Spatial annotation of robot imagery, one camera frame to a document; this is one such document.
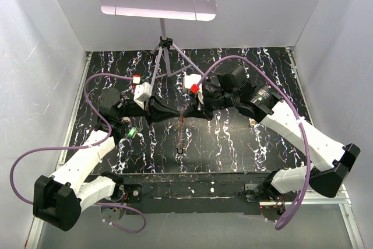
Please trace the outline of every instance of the green object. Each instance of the green object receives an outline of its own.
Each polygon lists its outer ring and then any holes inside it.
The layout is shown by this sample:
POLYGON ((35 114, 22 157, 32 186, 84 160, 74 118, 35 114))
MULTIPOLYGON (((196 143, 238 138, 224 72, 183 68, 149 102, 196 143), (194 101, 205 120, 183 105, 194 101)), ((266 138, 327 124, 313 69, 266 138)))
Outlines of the green object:
POLYGON ((135 134, 136 134, 136 131, 137 131, 136 128, 131 128, 131 129, 129 130, 128 136, 129 136, 129 137, 134 137, 135 134))

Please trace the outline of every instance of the white wall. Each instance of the white wall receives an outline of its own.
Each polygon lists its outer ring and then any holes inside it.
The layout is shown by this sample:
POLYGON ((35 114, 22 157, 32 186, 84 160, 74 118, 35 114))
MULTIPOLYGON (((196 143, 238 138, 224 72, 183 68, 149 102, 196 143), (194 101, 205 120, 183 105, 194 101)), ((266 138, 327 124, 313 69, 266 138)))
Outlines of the white wall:
MULTIPOLYGON (((153 49, 157 19, 110 16, 100 0, 58 0, 86 51, 153 49)), ((295 45, 318 0, 217 0, 211 22, 167 20, 181 48, 295 45)))
MULTIPOLYGON (((27 150, 62 145, 85 52, 57 0, 0 0, 0 60, 0 247, 23 248, 32 206, 13 194, 9 170, 27 150)), ((19 164, 15 183, 26 198, 58 155, 30 155, 19 164)))
POLYGON ((366 248, 373 248, 373 0, 320 0, 295 47, 316 127, 361 148, 346 180, 366 248))

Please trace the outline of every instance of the black marble tabletop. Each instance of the black marble tabletop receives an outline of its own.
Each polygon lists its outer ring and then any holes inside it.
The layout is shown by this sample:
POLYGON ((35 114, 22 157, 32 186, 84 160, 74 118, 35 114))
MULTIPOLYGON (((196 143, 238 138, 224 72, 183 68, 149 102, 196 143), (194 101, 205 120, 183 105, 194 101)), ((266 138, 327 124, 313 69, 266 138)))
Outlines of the black marble tabletop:
MULTIPOLYGON (((299 114, 308 120, 300 87, 285 48, 230 48, 184 50, 186 55, 202 71, 216 60, 227 55, 242 55, 254 62, 269 76, 294 103, 299 114)), ((188 63, 176 51, 171 50, 171 71, 176 71, 188 63)), ((265 83, 252 68, 243 62, 247 77, 255 85, 265 83)), ((155 63, 149 51, 105 51, 92 53, 87 76, 109 72, 118 75, 140 75, 150 82, 155 63)), ((182 110, 188 105, 188 95, 182 92, 184 72, 170 78, 158 78, 154 92, 170 107, 182 110)), ((161 61, 159 73, 165 73, 161 61)), ((212 73, 212 81, 217 79, 212 73)), ((102 90, 115 87, 128 97, 132 96, 132 85, 123 80, 101 77, 89 85, 89 95, 95 106, 102 90)), ((211 121, 197 118, 185 120, 185 150, 178 154, 177 122, 171 119, 153 125, 147 125, 144 118, 129 118, 131 127, 136 127, 133 138, 126 136, 93 170, 93 173, 113 171, 116 173, 170 173, 170 172, 236 172, 267 171, 289 167, 299 167, 305 162, 305 156, 277 133, 261 124, 253 127, 249 119, 235 108, 214 112, 211 121)), ((76 121, 70 141, 71 146, 82 145, 96 123, 84 97, 79 104, 76 121)), ((67 159, 74 154, 69 151, 67 159)))

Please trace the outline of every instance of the tripod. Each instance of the tripod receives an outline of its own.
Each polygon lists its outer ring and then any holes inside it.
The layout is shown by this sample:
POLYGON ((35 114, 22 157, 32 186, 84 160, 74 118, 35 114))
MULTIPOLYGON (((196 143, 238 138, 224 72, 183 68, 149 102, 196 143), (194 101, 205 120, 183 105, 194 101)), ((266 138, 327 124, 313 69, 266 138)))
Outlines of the tripod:
POLYGON ((175 43, 173 42, 173 40, 171 38, 168 38, 166 36, 166 26, 164 24, 164 19, 159 19, 160 20, 160 24, 161 24, 161 36, 160 36, 160 42, 158 45, 156 45, 156 47, 153 49, 153 51, 151 51, 151 55, 154 56, 155 52, 158 50, 158 55, 157 55, 157 58, 156 58, 156 67, 154 69, 154 72, 153 72, 153 77, 152 77, 152 82, 151 82, 151 86, 153 87, 154 86, 154 82, 156 80, 156 78, 160 78, 160 77, 164 77, 164 76, 167 76, 167 77, 171 77, 177 73, 180 73, 181 71, 189 68, 189 67, 194 67, 201 75, 203 75, 203 71, 201 71, 197 65, 195 65, 194 62, 192 62, 188 57, 187 55, 185 55, 176 45, 175 43), (170 66, 170 53, 169 53, 169 50, 170 50, 170 47, 173 47, 176 52, 178 52, 179 54, 181 54, 181 56, 189 63, 188 66, 186 67, 183 67, 173 73, 171 73, 171 66, 170 66), (158 69, 159 69, 159 63, 161 61, 161 58, 162 58, 162 55, 164 53, 164 62, 166 63, 166 73, 165 74, 161 74, 161 75, 157 75, 158 73, 158 69))

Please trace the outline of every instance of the red button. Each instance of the red button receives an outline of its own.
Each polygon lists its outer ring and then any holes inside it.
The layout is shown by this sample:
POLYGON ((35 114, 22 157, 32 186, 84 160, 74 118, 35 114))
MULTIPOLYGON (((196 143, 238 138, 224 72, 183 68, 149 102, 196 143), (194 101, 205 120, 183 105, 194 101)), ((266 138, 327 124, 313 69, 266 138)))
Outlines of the red button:
POLYGON ((192 90, 192 93, 197 93, 199 91, 199 86, 197 86, 196 84, 193 84, 193 86, 191 87, 191 90, 192 90))

